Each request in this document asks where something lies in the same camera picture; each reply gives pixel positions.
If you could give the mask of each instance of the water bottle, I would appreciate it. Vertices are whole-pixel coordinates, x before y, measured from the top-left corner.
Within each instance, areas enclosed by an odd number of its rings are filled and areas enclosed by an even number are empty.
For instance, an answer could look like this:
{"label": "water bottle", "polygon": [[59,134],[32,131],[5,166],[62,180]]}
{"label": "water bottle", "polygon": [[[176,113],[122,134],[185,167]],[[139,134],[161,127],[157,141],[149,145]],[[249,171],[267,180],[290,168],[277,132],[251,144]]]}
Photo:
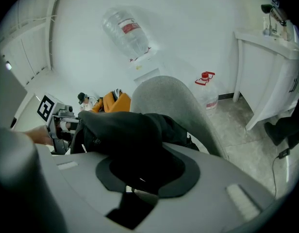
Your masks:
{"label": "water bottle", "polygon": [[203,72],[195,81],[193,94],[207,111],[214,112],[218,102],[218,91],[213,82],[214,72]]}
{"label": "water bottle", "polygon": [[124,9],[109,9],[102,20],[102,27],[115,45],[130,59],[137,59],[148,52],[149,41],[133,16]]}

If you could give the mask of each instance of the white cabinet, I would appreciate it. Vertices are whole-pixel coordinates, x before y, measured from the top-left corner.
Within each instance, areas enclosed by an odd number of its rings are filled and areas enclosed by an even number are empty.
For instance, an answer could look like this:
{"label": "white cabinet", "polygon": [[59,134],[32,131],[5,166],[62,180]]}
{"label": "white cabinet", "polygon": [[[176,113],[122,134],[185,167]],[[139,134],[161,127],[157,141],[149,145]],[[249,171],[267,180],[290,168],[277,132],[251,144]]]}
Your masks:
{"label": "white cabinet", "polygon": [[294,108],[299,98],[299,48],[261,32],[235,32],[239,46],[239,65],[233,101],[244,96],[254,116],[246,125],[250,130],[258,121]]}

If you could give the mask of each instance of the gray floor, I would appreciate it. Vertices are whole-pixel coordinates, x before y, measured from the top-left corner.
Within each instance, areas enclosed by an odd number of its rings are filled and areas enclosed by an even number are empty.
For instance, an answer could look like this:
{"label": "gray floor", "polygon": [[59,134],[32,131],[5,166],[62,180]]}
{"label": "gray floor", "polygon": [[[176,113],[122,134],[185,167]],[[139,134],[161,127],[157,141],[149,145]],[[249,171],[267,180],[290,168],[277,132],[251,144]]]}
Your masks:
{"label": "gray floor", "polygon": [[[246,131],[245,125],[249,122],[253,112],[244,98],[237,103],[232,99],[220,100],[214,112],[209,113],[215,129],[220,135],[230,161],[264,185],[275,194],[275,185],[272,174],[272,163],[278,154],[287,148],[284,141],[275,146],[268,138],[264,123],[276,123],[278,117],[272,117],[258,122],[252,130]],[[200,151],[207,152],[206,148],[193,137]],[[276,159],[274,172],[279,198],[287,194],[299,178],[299,144],[291,150],[291,154],[284,159]]]}

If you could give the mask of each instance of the red label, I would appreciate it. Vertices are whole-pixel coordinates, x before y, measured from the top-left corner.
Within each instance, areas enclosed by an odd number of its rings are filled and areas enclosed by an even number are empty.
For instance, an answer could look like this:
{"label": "red label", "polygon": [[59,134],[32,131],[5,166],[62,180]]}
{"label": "red label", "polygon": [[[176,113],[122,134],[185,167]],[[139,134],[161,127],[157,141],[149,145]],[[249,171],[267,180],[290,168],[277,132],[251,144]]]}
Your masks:
{"label": "red label", "polygon": [[122,27],[121,29],[123,30],[124,33],[129,33],[130,31],[134,30],[134,29],[139,29],[140,26],[139,24],[135,23],[130,23],[125,25],[124,27]]}
{"label": "red label", "polygon": [[215,102],[213,102],[213,103],[209,103],[209,104],[207,104],[207,108],[209,108],[209,107],[213,107],[213,106],[215,106],[217,104],[217,101],[215,101]]}

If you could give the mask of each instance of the gray chair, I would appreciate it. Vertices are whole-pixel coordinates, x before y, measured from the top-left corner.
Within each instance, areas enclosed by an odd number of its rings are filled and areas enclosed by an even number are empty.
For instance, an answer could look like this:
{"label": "gray chair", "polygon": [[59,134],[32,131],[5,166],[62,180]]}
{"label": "gray chair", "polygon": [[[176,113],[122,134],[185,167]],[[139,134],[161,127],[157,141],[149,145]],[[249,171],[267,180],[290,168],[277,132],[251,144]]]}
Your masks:
{"label": "gray chair", "polygon": [[212,155],[228,155],[205,110],[180,80],[157,76],[140,84],[132,95],[131,112],[167,115],[196,137]]}

